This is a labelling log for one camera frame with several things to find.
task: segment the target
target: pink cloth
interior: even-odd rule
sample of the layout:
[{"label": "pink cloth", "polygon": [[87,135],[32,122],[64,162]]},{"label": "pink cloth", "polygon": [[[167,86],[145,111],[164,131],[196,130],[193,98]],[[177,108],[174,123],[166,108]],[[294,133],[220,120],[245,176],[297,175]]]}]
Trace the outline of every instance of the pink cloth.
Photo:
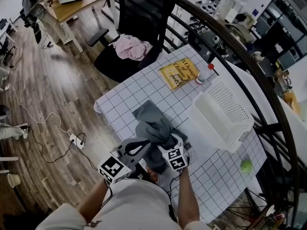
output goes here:
[{"label": "pink cloth", "polygon": [[116,42],[109,45],[113,45],[119,58],[138,61],[141,61],[153,47],[149,42],[143,42],[134,36],[126,34],[121,34]]}]

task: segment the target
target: person's arm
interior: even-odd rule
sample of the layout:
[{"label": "person's arm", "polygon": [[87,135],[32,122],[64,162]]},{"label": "person's arm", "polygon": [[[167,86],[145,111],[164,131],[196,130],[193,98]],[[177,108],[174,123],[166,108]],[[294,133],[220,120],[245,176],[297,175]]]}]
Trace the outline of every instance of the person's arm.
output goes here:
[{"label": "person's arm", "polygon": [[108,191],[108,186],[105,180],[98,182],[85,199],[78,205],[77,210],[84,217],[86,223],[91,220],[100,211],[100,207]]},{"label": "person's arm", "polygon": [[188,168],[184,168],[179,180],[178,219],[182,229],[193,221],[200,220],[200,211],[189,179]]}]

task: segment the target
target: power strip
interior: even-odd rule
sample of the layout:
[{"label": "power strip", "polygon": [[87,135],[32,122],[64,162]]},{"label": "power strip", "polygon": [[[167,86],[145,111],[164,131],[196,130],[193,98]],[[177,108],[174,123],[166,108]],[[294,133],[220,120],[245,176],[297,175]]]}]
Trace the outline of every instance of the power strip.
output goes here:
[{"label": "power strip", "polygon": [[85,146],[85,142],[81,141],[78,137],[76,137],[75,134],[71,134],[71,137],[69,138],[69,140],[73,140],[73,143],[79,148],[79,149],[83,149]]}]

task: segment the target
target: white shirt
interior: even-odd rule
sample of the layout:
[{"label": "white shirt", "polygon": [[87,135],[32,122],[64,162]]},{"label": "white shirt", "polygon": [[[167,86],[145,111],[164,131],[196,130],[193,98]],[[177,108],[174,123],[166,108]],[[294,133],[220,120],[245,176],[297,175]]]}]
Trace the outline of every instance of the white shirt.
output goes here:
[{"label": "white shirt", "polygon": [[[112,198],[86,224],[77,209],[63,204],[48,216],[37,230],[181,230],[169,216],[167,193],[153,183],[125,179],[111,187]],[[184,230],[210,229],[205,222],[194,221]]]}]

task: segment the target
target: white plastic basket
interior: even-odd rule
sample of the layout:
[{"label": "white plastic basket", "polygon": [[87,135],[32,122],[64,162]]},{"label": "white plastic basket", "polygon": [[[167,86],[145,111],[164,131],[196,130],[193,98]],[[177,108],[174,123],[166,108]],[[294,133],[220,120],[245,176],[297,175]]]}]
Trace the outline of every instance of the white plastic basket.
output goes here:
[{"label": "white plastic basket", "polygon": [[194,99],[188,117],[211,146],[234,153],[252,130],[254,119],[222,80],[216,77]]}]

